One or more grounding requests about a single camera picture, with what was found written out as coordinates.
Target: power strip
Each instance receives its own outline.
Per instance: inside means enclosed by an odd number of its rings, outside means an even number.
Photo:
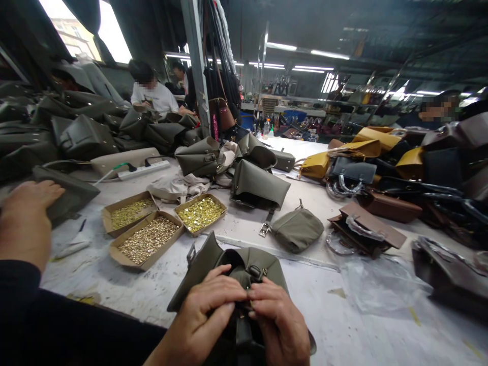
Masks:
[[[163,169],[166,169],[169,167],[170,167],[169,162],[167,162],[166,160],[163,160],[161,162],[153,163],[149,167],[139,167],[134,172],[126,170],[126,171],[117,173],[117,175],[118,175],[120,180],[128,180],[128,179],[132,179],[132,178],[137,178],[139,176],[151,174],[151,173],[154,173],[155,171],[163,170]]]

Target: bottle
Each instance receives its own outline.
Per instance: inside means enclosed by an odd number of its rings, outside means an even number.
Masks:
[[[264,124],[264,128],[263,128],[263,138],[265,140],[268,138],[270,129],[271,129],[271,123],[269,122],[269,118],[267,118],[266,123]]]

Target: forearm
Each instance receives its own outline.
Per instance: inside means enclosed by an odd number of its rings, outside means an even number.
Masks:
[[[51,222],[45,210],[3,210],[0,217],[0,260],[29,262],[43,273],[50,253]]]

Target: metal buckle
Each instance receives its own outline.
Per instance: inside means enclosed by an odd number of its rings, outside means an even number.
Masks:
[[[190,251],[187,254],[188,268],[190,268],[190,266],[192,265],[196,255],[197,255],[197,251],[195,250],[195,243],[193,243],[192,247],[190,248]]]
[[[263,226],[261,226],[261,230],[259,230],[259,235],[261,235],[262,237],[266,237],[268,230],[269,230],[269,224],[264,223]]]

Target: black hair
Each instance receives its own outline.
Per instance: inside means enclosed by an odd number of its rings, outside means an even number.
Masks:
[[[180,64],[179,62],[173,62],[173,68],[178,69],[178,70],[183,71],[183,72],[186,72],[186,69],[183,66],[183,64]]]
[[[129,72],[134,80],[140,84],[150,83],[154,78],[153,69],[149,64],[133,58],[129,61]]]
[[[55,78],[68,81],[70,80],[73,84],[76,84],[76,80],[68,71],[60,70],[60,69],[52,69],[51,75]]]

